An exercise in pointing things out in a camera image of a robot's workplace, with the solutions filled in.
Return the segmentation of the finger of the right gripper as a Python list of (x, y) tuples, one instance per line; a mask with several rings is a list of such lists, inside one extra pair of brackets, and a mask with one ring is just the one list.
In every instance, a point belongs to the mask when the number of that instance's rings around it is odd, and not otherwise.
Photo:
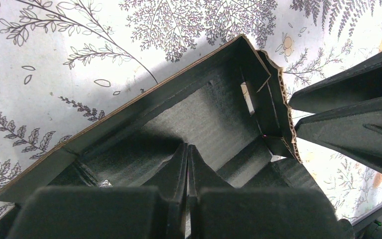
[(382, 173), (382, 97), (302, 118), (295, 130)]
[(382, 52), (295, 92), (289, 105), (316, 114), (379, 97), (382, 97)]

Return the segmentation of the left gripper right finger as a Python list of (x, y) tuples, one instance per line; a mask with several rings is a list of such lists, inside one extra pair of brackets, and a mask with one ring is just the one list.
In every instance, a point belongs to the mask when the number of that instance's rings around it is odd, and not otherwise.
[(264, 186), (234, 188), (188, 147), (192, 239), (350, 239), (348, 220), (337, 219), (318, 189), (295, 187), (276, 167)]

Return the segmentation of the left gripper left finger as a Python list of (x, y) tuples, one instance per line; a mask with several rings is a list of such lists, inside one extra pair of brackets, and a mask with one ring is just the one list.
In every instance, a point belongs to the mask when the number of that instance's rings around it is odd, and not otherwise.
[(183, 239), (188, 144), (139, 187), (48, 186), (22, 207), (9, 239)]

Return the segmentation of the black paper box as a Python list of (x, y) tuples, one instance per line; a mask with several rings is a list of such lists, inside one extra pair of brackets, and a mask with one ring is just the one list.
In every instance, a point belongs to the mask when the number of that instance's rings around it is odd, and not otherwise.
[(0, 223), (7, 235), (27, 200), (48, 186), (139, 187), (180, 144), (234, 188), (264, 186), (276, 167), (295, 187), (314, 188), (300, 164), (282, 69), (239, 36), (46, 153), (0, 190), (16, 207)]

